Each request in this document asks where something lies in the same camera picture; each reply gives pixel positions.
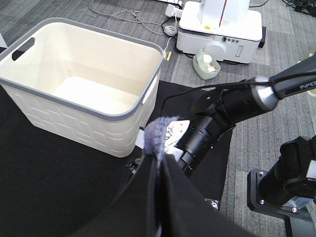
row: metal bracket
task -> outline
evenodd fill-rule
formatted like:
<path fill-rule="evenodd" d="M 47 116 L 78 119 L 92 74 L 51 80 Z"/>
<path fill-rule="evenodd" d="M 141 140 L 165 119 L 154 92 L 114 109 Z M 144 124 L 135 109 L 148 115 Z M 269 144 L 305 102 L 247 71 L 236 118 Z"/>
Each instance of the metal bracket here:
<path fill-rule="evenodd" d="M 247 205 L 250 210 L 285 220 L 286 237 L 315 237 L 315 226 L 306 207 L 300 210 L 278 207 L 261 198 L 258 184 L 266 174 L 267 171 L 260 169 L 252 169 L 248 173 Z"/>

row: blue cloth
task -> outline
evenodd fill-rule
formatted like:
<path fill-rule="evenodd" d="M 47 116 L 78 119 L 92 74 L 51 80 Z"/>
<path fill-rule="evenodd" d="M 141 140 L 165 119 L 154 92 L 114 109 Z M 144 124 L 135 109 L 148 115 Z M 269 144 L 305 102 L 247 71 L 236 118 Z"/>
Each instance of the blue cloth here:
<path fill-rule="evenodd" d="M 158 166 L 160 166 L 160 162 L 164 157 L 167 127 L 172 121 L 176 121 L 177 119 L 178 117 L 160 117 L 145 128 L 143 154 L 156 155 Z"/>

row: red stripe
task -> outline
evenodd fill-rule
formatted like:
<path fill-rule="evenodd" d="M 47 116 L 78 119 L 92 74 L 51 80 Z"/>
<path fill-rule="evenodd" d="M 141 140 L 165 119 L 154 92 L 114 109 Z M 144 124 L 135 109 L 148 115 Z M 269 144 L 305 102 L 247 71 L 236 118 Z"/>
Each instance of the red stripe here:
<path fill-rule="evenodd" d="M 224 11 L 225 11 L 226 3 L 227 3 L 227 0 L 225 0 L 224 7 L 223 7 L 223 11 L 222 11 L 221 20 L 220 20 L 220 22 L 219 22 L 219 26 L 218 26 L 218 27 L 221 27 L 221 23 L 222 23 L 222 19 L 223 19 Z"/>

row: white device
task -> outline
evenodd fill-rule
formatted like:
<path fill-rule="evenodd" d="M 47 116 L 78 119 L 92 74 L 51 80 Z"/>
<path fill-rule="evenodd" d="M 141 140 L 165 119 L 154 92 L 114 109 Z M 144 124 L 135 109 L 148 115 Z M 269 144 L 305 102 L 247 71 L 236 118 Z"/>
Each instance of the white device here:
<path fill-rule="evenodd" d="M 177 48 L 197 54 L 201 48 L 218 61 L 250 63 L 262 39 L 261 14 L 249 0 L 188 1 L 179 22 Z"/>
<path fill-rule="evenodd" d="M 183 10 L 176 8 L 174 5 L 168 4 L 165 15 L 168 17 L 181 18 Z"/>

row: white cable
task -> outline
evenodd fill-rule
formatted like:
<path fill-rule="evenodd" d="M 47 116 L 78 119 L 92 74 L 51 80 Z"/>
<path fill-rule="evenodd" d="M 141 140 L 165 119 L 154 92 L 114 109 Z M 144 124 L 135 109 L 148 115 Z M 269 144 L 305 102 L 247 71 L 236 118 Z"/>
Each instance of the white cable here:
<path fill-rule="evenodd" d="M 146 26 L 145 24 L 154 24 L 154 25 L 157 25 L 157 26 L 161 26 L 161 24 L 158 24 L 158 23 L 155 23 L 155 22 L 150 22 L 150 21 L 145 21 L 140 15 L 141 15 L 141 12 L 140 11 L 135 11 L 135 12 L 131 12 L 131 11 L 127 11 L 127 10 L 124 10 L 124 11 L 119 11 L 119 12 L 116 12 L 114 14 L 106 14 L 106 13 L 102 13 L 102 12 L 99 12 L 95 9 L 93 9 L 90 4 L 93 0 L 89 0 L 88 2 L 88 8 L 90 9 L 90 11 L 94 12 L 94 13 L 97 13 L 98 15 L 102 15 L 102 16 L 109 16 L 109 19 L 108 19 L 108 28 L 110 31 L 112 31 L 111 27 L 110 27 L 110 19 L 112 17 L 115 17 L 117 19 L 120 19 L 120 20 L 123 20 L 123 21 L 127 21 L 127 22 L 133 22 L 133 23 L 138 23 L 138 24 L 142 24 L 147 30 L 151 31 L 152 33 L 154 34 L 157 34 L 157 35 L 160 35 L 160 36 L 164 36 L 164 34 L 162 33 L 158 33 L 158 32 L 155 32 L 153 30 L 151 30 L 148 26 Z M 122 17 L 119 17 L 117 16 L 117 14 L 120 14 L 120 13 L 124 13 L 124 12 L 127 12 L 127 13 L 130 13 L 133 17 L 135 17 L 135 20 L 127 20 L 125 18 L 122 18 Z M 175 26 L 163 26 L 164 28 L 164 33 L 168 36 L 170 36 L 170 38 L 168 39 L 167 41 L 167 46 L 166 48 L 164 49 L 164 54 L 166 54 L 166 50 L 168 48 L 168 45 L 169 45 L 169 42 L 170 40 L 172 39 L 173 36 L 175 36 L 178 31 L 177 31 L 177 17 L 175 16 Z"/>
<path fill-rule="evenodd" d="M 140 11 L 135 11 L 135 12 L 132 12 L 132 11 L 119 11 L 117 13 L 114 13 L 114 14 L 106 14 L 106 13 L 102 13 L 102 12 L 99 12 L 95 9 L 93 9 L 90 4 L 91 4 L 92 0 L 89 0 L 88 2 L 88 8 L 90 9 L 90 11 L 94 12 L 94 13 L 97 13 L 99 15 L 102 15 L 102 16 L 109 16 L 109 19 L 108 19 L 108 28 L 110 31 L 111 28 L 110 28 L 110 19 L 112 17 L 115 17 L 115 18 L 118 18 L 120 20 L 123 20 L 123 21 L 127 21 L 127 22 L 133 22 L 133 23 L 138 23 L 138 24 L 142 24 L 147 30 L 151 31 L 152 33 L 156 34 L 156 35 L 160 35 L 160 36 L 163 36 L 164 33 L 158 33 L 158 32 L 155 32 L 153 30 L 151 30 L 148 26 L 146 26 L 145 24 L 154 24 L 154 25 L 157 25 L 157 26 L 160 26 L 161 24 L 158 24 L 158 23 L 155 23 L 155 22 L 150 22 L 150 21 L 145 21 L 140 15 L 141 15 L 141 12 Z M 119 17 L 119 16 L 116 16 L 117 14 L 120 14 L 120 13 L 123 13 L 123 12 L 128 12 L 130 13 L 133 17 L 135 17 L 135 20 L 127 20 L 125 18 L 122 18 L 122 17 Z"/>
<path fill-rule="evenodd" d="M 163 31 L 168 36 L 175 36 L 178 33 L 178 31 L 177 31 L 177 17 L 174 16 L 174 18 L 175 18 L 175 26 L 164 26 Z"/>
<path fill-rule="evenodd" d="M 166 46 L 166 48 L 164 49 L 164 52 L 166 53 L 166 51 L 167 51 L 167 48 L 168 48 L 168 45 L 169 45 L 169 41 L 172 39 L 172 37 L 170 37 L 169 39 L 168 39 L 168 41 L 167 41 L 167 46 Z"/>

